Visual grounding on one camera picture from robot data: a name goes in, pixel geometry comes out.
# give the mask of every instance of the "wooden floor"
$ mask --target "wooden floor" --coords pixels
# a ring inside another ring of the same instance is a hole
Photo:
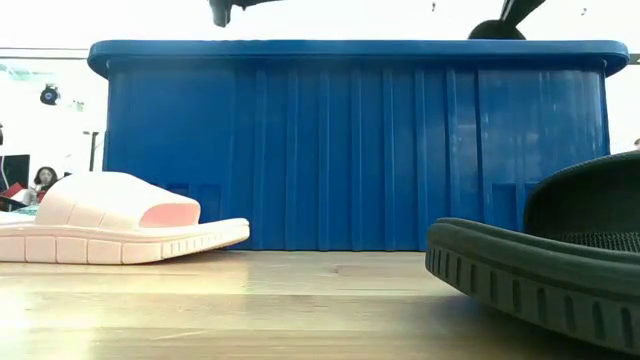
[[[621,359],[477,305],[419,253],[0,264],[0,359]]]

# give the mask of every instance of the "person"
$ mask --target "person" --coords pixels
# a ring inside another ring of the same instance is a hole
[[[58,174],[53,168],[49,166],[41,167],[33,179],[35,187],[27,189],[22,202],[27,206],[40,204],[44,195],[56,181],[58,181]]]

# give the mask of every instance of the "slide sandal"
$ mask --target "slide sandal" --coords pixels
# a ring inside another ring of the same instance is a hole
[[[640,152],[542,181],[527,201],[524,233],[438,220],[426,267],[522,320],[640,354]]]
[[[0,216],[0,261],[137,264],[246,240],[245,219],[198,224],[200,204],[117,172],[59,180],[35,216]]]

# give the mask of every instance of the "pink slide sandal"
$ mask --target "pink slide sandal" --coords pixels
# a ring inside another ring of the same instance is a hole
[[[0,261],[138,264],[249,238],[247,220],[198,224],[195,200],[118,172],[66,177],[35,217],[12,215],[0,223]]]

